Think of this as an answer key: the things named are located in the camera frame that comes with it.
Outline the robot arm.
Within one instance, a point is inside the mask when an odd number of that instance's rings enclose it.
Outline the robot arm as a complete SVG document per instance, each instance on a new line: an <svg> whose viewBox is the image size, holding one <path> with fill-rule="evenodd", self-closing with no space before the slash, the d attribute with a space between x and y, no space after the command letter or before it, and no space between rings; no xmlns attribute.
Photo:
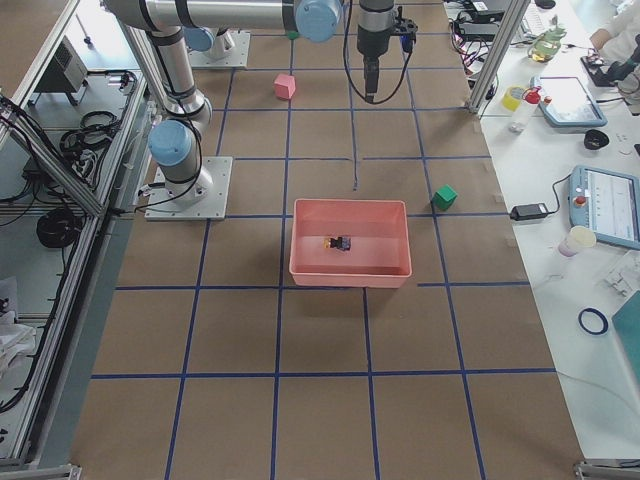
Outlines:
<svg viewBox="0 0 640 480"><path fill-rule="evenodd" d="M185 27L184 38L191 51L202 53L214 60L228 56L235 48L235 42L227 30Z"/></svg>
<svg viewBox="0 0 640 480"><path fill-rule="evenodd" d="M188 120L210 107L195 84L186 28L282 28L320 43L336 33L343 13L341 1L107 1L105 5L122 24L146 34L167 95L165 109L173 117ZM397 37L410 58L418 27L393 1L360 1L358 5L357 50L363 57L364 90L357 95L378 105L387 101L375 98L380 57L386 54L390 39Z"/></svg>

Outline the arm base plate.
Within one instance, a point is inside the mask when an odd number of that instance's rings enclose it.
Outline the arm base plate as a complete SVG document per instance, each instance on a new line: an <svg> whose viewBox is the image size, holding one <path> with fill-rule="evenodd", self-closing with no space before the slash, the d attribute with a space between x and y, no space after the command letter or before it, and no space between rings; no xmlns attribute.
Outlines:
<svg viewBox="0 0 640 480"><path fill-rule="evenodd" d="M227 30L216 35L206 51L189 51L190 65L200 70L246 69L251 33L245 30Z"/></svg>
<svg viewBox="0 0 640 480"><path fill-rule="evenodd" d="M198 179L174 184L165 180L160 167L154 181L163 186L151 190L150 206L145 209L148 221L221 221L226 217L233 158L205 156Z"/></svg>

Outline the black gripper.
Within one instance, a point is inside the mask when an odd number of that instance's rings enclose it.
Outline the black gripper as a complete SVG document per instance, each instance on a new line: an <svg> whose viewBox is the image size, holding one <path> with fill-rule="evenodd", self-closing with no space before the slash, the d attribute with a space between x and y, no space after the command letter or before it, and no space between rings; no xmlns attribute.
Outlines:
<svg viewBox="0 0 640 480"><path fill-rule="evenodd" d="M376 94L379 86L379 57L363 56L365 93Z"/></svg>

